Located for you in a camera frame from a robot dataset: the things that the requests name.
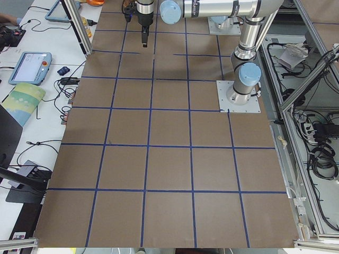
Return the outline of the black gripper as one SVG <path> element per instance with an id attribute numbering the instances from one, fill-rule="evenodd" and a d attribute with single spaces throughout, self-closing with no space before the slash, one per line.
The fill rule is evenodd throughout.
<path id="1" fill-rule="evenodd" d="M 141 43 L 144 48 L 148 47 L 149 27 L 153 23 L 154 13 L 142 14 L 137 13 L 138 23 L 141 25 Z"/>

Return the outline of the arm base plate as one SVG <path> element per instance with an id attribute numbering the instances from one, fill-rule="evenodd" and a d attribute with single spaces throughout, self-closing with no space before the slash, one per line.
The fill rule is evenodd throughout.
<path id="1" fill-rule="evenodd" d="M 214 35 L 240 36 L 240 22 L 237 17 L 208 17 L 209 33 Z"/>
<path id="2" fill-rule="evenodd" d="M 222 113 L 261 113 L 258 96 L 253 87 L 250 94 L 241 95 L 234 91 L 234 81 L 217 80 L 219 110 Z"/>

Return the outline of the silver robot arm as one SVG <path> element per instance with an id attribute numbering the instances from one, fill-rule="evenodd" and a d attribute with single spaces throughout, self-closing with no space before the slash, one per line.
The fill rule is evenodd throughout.
<path id="1" fill-rule="evenodd" d="M 175 24 L 181 18 L 206 17 L 209 32 L 215 35 L 238 35 L 238 46 L 231 55 L 236 73 L 235 84 L 227 92 L 234 104 L 244 105 L 250 90 L 259 79 L 246 81 L 245 74 L 253 70 L 248 63 L 256 57 L 282 1 L 161 1 L 159 11 L 166 24 Z"/>

